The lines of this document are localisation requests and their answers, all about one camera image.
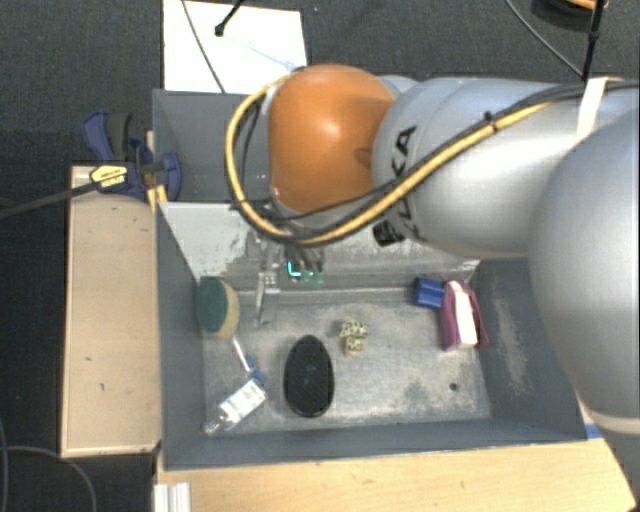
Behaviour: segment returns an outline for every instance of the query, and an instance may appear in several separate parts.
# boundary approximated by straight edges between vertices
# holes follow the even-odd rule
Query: blue block
[[[425,277],[416,279],[413,285],[413,303],[425,308],[440,309],[444,299],[444,284]]]

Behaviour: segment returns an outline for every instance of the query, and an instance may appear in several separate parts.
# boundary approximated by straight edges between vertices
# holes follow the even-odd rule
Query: white bracket
[[[153,486],[154,512],[191,512],[191,484]]]

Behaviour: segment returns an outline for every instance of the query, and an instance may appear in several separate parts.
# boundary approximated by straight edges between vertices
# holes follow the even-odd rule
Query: gray bin
[[[167,470],[277,464],[467,450],[586,439],[575,393],[549,343],[526,261],[464,261],[404,242],[385,249],[370,232],[326,250],[324,287],[280,276],[273,324],[259,326],[259,260],[251,233],[224,204],[163,204],[157,214],[162,446]],[[202,336],[195,317],[200,277],[219,275],[239,293],[238,336],[266,375],[267,404],[236,429],[209,439],[202,423],[243,382],[230,343]],[[411,304],[418,276],[469,279],[491,344],[445,353],[438,316]],[[340,323],[370,336],[347,357]],[[282,370],[297,338],[329,351],[334,402],[316,419],[286,406]]]

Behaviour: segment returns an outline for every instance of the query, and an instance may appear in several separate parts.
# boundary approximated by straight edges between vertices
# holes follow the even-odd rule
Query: black sponge
[[[547,2],[556,9],[560,9],[568,14],[573,14],[574,16],[591,16],[593,12],[591,9],[577,5],[570,0],[547,0]]]
[[[327,349],[315,336],[304,336],[289,352],[284,367],[287,403],[300,416],[320,416],[331,405],[333,389],[333,366]]]

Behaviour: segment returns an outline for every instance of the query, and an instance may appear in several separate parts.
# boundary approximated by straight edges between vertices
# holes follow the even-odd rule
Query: black oval object
[[[287,403],[300,416],[320,416],[331,405],[333,388],[333,366],[327,349],[315,336],[300,338],[284,367]]]

